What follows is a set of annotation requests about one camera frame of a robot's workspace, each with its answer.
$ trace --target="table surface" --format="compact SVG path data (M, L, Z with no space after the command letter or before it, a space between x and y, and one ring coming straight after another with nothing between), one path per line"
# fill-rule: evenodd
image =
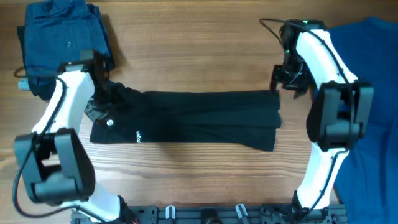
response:
M12 143L18 134L30 132L47 103L18 90L12 75L22 65L16 26L23 25L26 8L14 3L27 1L0 2L0 223L68 223L68 212L30 220L12 206L11 185L17 169ZM140 91L268 89L282 51L258 24L262 17L316 18L330 27L368 16L398 20L394 0L94 3L101 9L118 66L111 79ZM270 26L278 30L280 24ZM293 100L292 92L281 92L283 123L274 152L237 144L92 144L87 117L79 136L97 181L130 205L285 203L300 185L310 156L305 130L310 106L308 95ZM51 210L27 200L23 183L19 192L25 210Z

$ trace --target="blue cloth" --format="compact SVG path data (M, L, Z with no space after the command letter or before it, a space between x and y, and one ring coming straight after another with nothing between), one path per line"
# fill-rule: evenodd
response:
M29 4L25 27L19 28L18 33L29 75L53 75L61 63L79 60L80 50L85 49L95 49L104 55L108 70L115 67L100 10L84 0ZM49 86L54 83L54 80L43 78L30 78L29 81L34 95L40 93L35 88L51 88Z
M374 87L367 133L341 165L335 188L349 223L397 223L398 24L369 18L330 35L347 67Z

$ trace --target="black cable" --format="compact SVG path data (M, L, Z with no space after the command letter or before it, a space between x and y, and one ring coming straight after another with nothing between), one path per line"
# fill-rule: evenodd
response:
M17 69L16 72L14 72L14 76L21 70L22 70L21 68ZM32 143L32 146L28 150L28 152L27 152L27 154L26 154L26 156L25 156L25 158L24 158L24 160L23 160L23 162L21 164L21 167L17 171L17 174L16 174L15 179L14 179L14 185L13 185L13 188L12 188L12 202L14 204L14 207L17 210L18 213L20 213L21 215L23 215L25 217L28 217L28 218L44 218L44 217L48 217L48 216L63 212L65 210L76 209L78 211L82 211L82 212L86 213L87 215L89 215L89 216L91 216L91 217L93 217L93 218L95 218L95 219L97 219L97 220L99 220L101 222L105 222L105 220L103 220L101 217L99 217L97 215L94 215L94 214L91 214L89 211L87 211L84 208L81 208L79 206L76 206L76 205L60 208L58 210L54 210L54 211L51 211L51 212L48 212L48 213L44 213L44 214L29 214L29 213L26 213L25 211L23 211L21 206L18 203L18 198L17 198L18 185L19 185L19 180L21 179L22 171L24 170L30 155L35 150L36 145L38 145L40 143L40 141L43 139L43 137L44 137L45 133L47 132L47 130L49 130L51 125L53 124L54 119L55 119L57 113L59 112L59 110L60 110L60 108L61 108L61 106L62 106L62 104L63 104L63 102L65 100L66 94L67 94L67 84L61 78L59 78L59 77L46 77L46 78L54 78L54 79L60 81L61 84L62 84L62 93L61 93L61 97L60 97L60 99L59 99L59 101L58 101L58 103L57 103L57 105L56 105L56 107L54 109L54 112L51 114L51 117L47 121L47 124L45 125L44 129L42 130L42 132L39 134L39 136Z
M276 39L278 39L279 44L282 46L282 48L284 48L284 45L283 45L282 41L280 40L279 36L271 28L269 28L269 26L262 20L260 20L260 24L263 27L265 27L274 37L276 37Z
M43 75L43 74L41 74L41 75L28 75L28 74L26 74L26 75L18 75L18 73L20 71L27 70L27 69L40 71L40 72L42 72L42 70L45 70L45 71L49 72L49 74L47 74L47 75ZM32 77L32 78L54 79L54 76L56 76L56 75L61 75L61 73L58 73L55 70L52 70L51 68L48 68L46 66L38 66L38 65L26 66L26 67L25 66L21 66L21 67L19 67L19 68L14 70L14 77L15 78Z
M284 24L289 24L289 25L294 26L294 27L298 27L299 29L302 29L302 30L304 30L305 32L308 32L309 34L313 35L317 40L319 40L319 42L321 42L322 45L325 46L325 48L326 48L327 51L329 52L330 56L332 57L332 59L333 59L335 65L336 65L336 67L337 67L337 69L338 69L338 74L341 75L341 77L343 78L344 82L346 83L346 86L347 86L347 89L348 89L348 93L349 93L349 106L350 106L349 136L351 137L351 135L352 135L352 125L353 125L353 123L354 123L354 110L353 110L353 106L354 106L354 95L353 95L353 90L352 90L351 85L349 84L349 81L348 81L347 77L346 77L345 74L344 74L344 71L343 71L342 67L341 67L340 64L338 63L336 56L335 56L334 53L331 51L331 49L330 49L329 46L326 44L326 42L325 42L322 38L320 38L318 35L316 35L314 32L312 32L310 29L308 29L308 28L306 28L306 27L304 27L304 26L295 24L295 23L293 23L293 22L285 21L285 20L282 20L282 19L259 19L260 24L262 24L262 25L263 25L266 29L268 29L268 30L269 30L269 27L265 26L265 23L264 23L263 21L280 22L280 23L284 23ZM334 169L334 167L335 167L335 164L336 164L338 155L341 154L341 153L347 152L347 151L348 151L348 149L346 149L345 151L337 152L336 155L333 157L333 161L332 161L331 166L330 166L330 170L329 170L328 177L327 177L327 179L326 179L326 182L325 182L325 185L324 185L323 189L322 189L321 192L320 192L319 197L317 198L317 200L315 201L315 203L311 206L311 208L298 220L298 222L301 222L303 219L307 218L308 215L312 212L312 210L317 206L318 202L322 199L322 197L323 197L323 195L325 194L325 191L326 191L326 189L327 189L327 187L328 187L328 184L329 184L331 175L332 175L332 173L333 173L333 169Z

